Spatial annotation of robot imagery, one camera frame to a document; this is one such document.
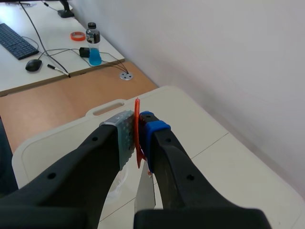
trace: metal plate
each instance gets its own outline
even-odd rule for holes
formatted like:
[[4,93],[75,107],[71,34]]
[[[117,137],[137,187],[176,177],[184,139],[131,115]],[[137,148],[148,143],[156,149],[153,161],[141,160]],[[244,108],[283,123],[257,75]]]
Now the metal plate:
[[132,73],[121,73],[120,78],[122,80],[132,80],[133,79],[133,74]]
[[149,176],[148,171],[148,164],[144,161],[142,175],[134,202],[134,213],[145,209],[154,209],[156,206],[153,175]]

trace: blue gripper pad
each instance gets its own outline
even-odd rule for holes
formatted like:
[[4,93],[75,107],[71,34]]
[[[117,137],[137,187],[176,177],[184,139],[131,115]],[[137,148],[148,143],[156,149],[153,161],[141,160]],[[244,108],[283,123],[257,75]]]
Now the blue gripper pad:
[[100,125],[114,125],[118,129],[118,144],[120,153],[120,171],[128,162],[134,152],[133,128],[134,112],[123,111],[110,119],[102,122]]

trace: plastic bottle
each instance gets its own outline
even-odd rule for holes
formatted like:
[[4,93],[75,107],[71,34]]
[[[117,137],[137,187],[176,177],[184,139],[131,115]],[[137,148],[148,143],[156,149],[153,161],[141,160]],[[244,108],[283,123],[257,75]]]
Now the plastic bottle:
[[86,30],[86,39],[90,49],[89,62],[91,65],[100,65],[102,59],[100,56],[99,42],[101,40],[100,32],[96,29],[94,22],[88,23],[88,29]]

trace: black keyboard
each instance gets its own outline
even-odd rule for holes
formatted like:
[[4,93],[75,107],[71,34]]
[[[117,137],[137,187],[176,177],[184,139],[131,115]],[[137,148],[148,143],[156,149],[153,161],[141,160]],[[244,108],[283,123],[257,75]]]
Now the black keyboard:
[[18,60],[39,53],[37,48],[30,45],[25,39],[20,37],[4,23],[0,24],[0,44]]

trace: black computer mouse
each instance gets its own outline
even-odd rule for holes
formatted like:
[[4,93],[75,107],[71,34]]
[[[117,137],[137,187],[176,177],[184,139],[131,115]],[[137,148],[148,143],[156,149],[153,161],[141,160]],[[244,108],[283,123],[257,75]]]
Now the black computer mouse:
[[39,70],[40,66],[42,64],[41,60],[35,59],[35,60],[30,60],[27,65],[25,66],[25,69],[29,72],[35,72]]

